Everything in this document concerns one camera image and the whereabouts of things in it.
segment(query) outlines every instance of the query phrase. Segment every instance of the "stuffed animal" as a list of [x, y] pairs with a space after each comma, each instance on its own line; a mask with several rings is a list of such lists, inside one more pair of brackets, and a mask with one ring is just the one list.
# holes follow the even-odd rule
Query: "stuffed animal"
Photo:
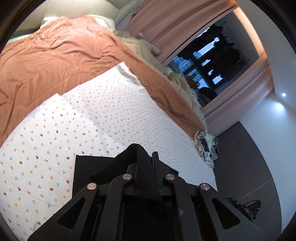
[[134, 38], [134, 39], [137, 39], [137, 40], [139, 40], [141, 43], [143, 43], [147, 48], [148, 48], [148, 50], [152, 53], [152, 54], [154, 54], [154, 55], [160, 55], [160, 53], [161, 53], [161, 51], [160, 51], [160, 49], [158, 49], [156, 46], [154, 46], [154, 45], [152, 45], [152, 44], [150, 44], [148, 41], [146, 41], [146, 40], [144, 40], [144, 39], [142, 39], [143, 38], [143, 34], [142, 33], [137, 33], [134, 37], [132, 37], [131, 35], [130, 35], [130, 33], [129, 32], [127, 32], [127, 31], [117, 31], [117, 30], [115, 30], [115, 31], [113, 31], [113, 33], [117, 36], [117, 37], [123, 37], [123, 38]]
[[147, 48], [148, 50], [153, 53], [154, 55], [160, 55], [161, 51], [159, 48], [157, 48], [156, 46], [154, 46], [153, 44], [150, 44], [148, 41], [142, 39], [143, 34], [142, 33], [137, 33], [135, 35], [135, 39], [140, 40]]

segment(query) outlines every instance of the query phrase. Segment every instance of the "white bedsheet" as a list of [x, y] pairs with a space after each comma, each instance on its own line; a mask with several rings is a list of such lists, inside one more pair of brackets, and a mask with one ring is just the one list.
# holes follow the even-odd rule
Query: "white bedsheet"
[[0, 149], [0, 211], [20, 240], [71, 199], [75, 155], [114, 157], [131, 143], [216, 188], [194, 142], [151, 99], [124, 63], [30, 113]]

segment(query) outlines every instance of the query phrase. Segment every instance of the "pink curtain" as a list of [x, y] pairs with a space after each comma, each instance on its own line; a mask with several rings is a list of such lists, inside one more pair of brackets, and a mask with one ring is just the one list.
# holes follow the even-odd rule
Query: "pink curtain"
[[146, 0], [125, 31], [161, 50], [157, 59], [166, 66], [207, 27], [237, 8], [234, 0]]
[[202, 112], [210, 134], [217, 136], [238, 122], [274, 88], [263, 54], [241, 77], [207, 104]]

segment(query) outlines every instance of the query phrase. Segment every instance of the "gray floor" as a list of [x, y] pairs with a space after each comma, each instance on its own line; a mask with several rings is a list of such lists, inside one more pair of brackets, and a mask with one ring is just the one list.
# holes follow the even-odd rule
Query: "gray floor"
[[281, 234], [279, 197], [266, 162], [256, 144], [237, 122], [218, 136], [220, 157], [214, 161], [218, 192], [235, 196], [240, 203], [260, 199], [262, 206], [253, 223], [269, 241]]

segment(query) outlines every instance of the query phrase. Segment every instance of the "bed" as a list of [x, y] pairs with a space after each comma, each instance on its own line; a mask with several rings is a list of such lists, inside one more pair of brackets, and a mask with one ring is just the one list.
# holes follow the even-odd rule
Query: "bed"
[[93, 17], [61, 17], [0, 54], [0, 212], [19, 240], [71, 199], [76, 154], [114, 157], [139, 143], [216, 188], [183, 79], [127, 42]]

